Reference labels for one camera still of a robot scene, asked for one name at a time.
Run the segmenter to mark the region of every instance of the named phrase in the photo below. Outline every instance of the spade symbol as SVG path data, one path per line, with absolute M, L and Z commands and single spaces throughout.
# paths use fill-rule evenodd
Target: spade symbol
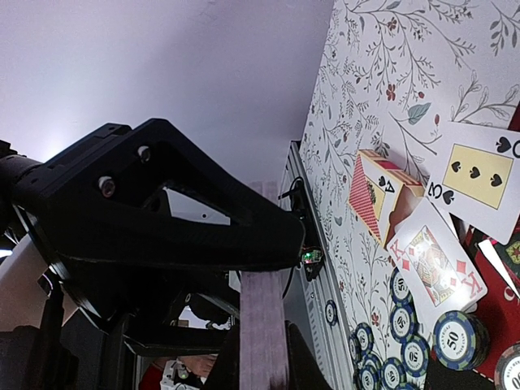
M 461 162 L 456 161 L 452 164 L 452 169 L 454 172 L 458 172 L 461 169 Z
M 442 198 L 444 199 L 444 203 L 449 205 L 455 198 L 453 197 L 453 191 L 450 189 L 442 194 Z
M 470 172 L 470 178 L 471 179 L 476 179 L 479 176 L 480 176 L 479 169 L 477 167 L 472 167 L 471 168 L 471 172 Z
M 496 146 L 498 146 L 498 148 L 496 148 L 496 151 L 498 153 L 504 153 L 504 152 L 507 152 L 509 149 L 511 149 L 511 143 L 504 136 L 500 137 L 500 139 L 496 143 Z
M 502 178 L 500 177 L 500 175 L 498 175 L 497 173 L 495 175 L 493 175 L 493 177 L 491 178 L 491 186 L 492 187 L 498 187 L 499 185 L 502 184 Z

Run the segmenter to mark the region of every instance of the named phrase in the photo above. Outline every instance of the floral tablecloth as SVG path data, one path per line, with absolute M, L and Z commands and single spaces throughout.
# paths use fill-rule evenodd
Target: floral tablecloth
M 518 35 L 518 0 L 336 1 L 301 157 L 349 328 L 369 323 L 382 361 L 400 356 L 393 266 L 347 205 L 357 150 L 426 184 L 445 121 L 507 128 L 520 98 Z

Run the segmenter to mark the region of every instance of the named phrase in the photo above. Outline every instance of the hand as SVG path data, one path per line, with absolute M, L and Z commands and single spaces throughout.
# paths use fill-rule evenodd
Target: hand
M 195 375 L 207 378 L 217 357 L 213 355 L 181 356 L 179 360 Z

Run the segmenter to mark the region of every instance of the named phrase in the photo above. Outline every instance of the person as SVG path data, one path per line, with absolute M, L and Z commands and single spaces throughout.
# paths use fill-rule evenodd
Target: person
M 178 360 L 184 364 L 191 375 L 183 380 L 183 383 L 201 387 L 202 382 L 200 378 L 207 378 L 210 375 L 211 369 L 217 359 L 214 355 L 195 355 L 195 356 L 181 356 Z M 174 357 L 158 357 L 151 363 L 143 375 L 139 383 L 139 390 L 160 390 L 161 380 L 163 379 L 164 367 L 170 360 L 175 360 Z

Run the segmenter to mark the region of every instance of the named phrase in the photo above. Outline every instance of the green leaf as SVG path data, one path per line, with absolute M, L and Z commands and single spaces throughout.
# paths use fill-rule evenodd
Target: green leaf
M 416 124 L 428 112 L 431 103 L 417 104 L 408 109 L 408 123 Z
M 394 8 L 398 8 L 399 4 L 401 4 L 401 2 L 393 2 L 392 4 L 387 6 L 387 10 L 393 10 Z

